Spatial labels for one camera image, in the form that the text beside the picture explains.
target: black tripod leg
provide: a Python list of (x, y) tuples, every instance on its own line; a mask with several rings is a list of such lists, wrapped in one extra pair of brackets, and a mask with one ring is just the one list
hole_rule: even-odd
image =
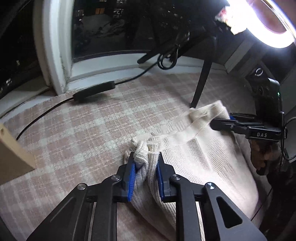
[(212, 37), (212, 40), (214, 45), (213, 52), (210, 54), (210, 57), (204, 61), (204, 64), (202, 66), (202, 71), (200, 73), (200, 79), (198, 80), (197, 87), (196, 87), (192, 102), (190, 104), (190, 108), (196, 108), (198, 101), (200, 100), (202, 91), (205, 87), (205, 83), (207, 81), (207, 77), (209, 75), (210, 69), (212, 67), (213, 59), (216, 54), (216, 48), (217, 48), (216, 38)]

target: glowing ring light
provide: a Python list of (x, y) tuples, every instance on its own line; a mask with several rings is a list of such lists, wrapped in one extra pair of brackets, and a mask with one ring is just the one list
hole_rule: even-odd
[(295, 29), (290, 29), (287, 27), (287, 19), (285, 19), (285, 23), (283, 23), (282, 19), (280, 19), (279, 15), (275, 13), (275, 11), (279, 12), (278, 9), (275, 10), (275, 8), (271, 9), (276, 16), (280, 19), (280, 21), (283, 23), (284, 27), (288, 31), (285, 31), (283, 33), (274, 33), (270, 31), (268, 28), (265, 27), (265, 25), (259, 20), (257, 17), (255, 11), (253, 8), (245, 1), (245, 0), (227, 0), (230, 4), (230, 7), (234, 11), (238, 11), (242, 15), (242, 21), (244, 22), (247, 29), (260, 41), (263, 43), (275, 47), (275, 48), (285, 48), (291, 45), (294, 42), (294, 37), (291, 31), (295, 31)]

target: wooden block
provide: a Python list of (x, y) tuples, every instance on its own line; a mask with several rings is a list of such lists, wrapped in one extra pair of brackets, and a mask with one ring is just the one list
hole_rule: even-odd
[(0, 185), (35, 169), (35, 157), (0, 124)]

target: plaid tablecloth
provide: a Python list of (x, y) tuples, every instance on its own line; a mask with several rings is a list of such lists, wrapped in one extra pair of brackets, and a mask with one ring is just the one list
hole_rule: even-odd
[[(189, 109), (200, 74), (141, 77), (114, 90), (68, 102), (33, 124), (19, 143), (36, 157), (36, 169), (0, 186), (0, 216), (17, 240), (25, 240), (78, 184), (93, 185), (116, 173), (130, 139)], [(5, 123), (13, 136), (60, 95)], [(198, 107), (221, 100), (230, 112), (252, 113), (253, 99), (241, 81), (210, 73)], [(118, 205), (118, 240), (165, 240), (128, 204)]]

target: beige sweater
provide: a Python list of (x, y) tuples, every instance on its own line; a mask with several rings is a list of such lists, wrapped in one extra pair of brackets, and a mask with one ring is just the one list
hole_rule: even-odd
[[(126, 151), (135, 151), (137, 168), (132, 205), (160, 233), (175, 239), (175, 203), (162, 203), (156, 180), (159, 152), (164, 162), (189, 181), (214, 182), (248, 217), (254, 213), (258, 191), (233, 133), (214, 131), (213, 118), (229, 118), (220, 101), (177, 117), (151, 133), (134, 137)], [(202, 240), (205, 240), (197, 204)]]

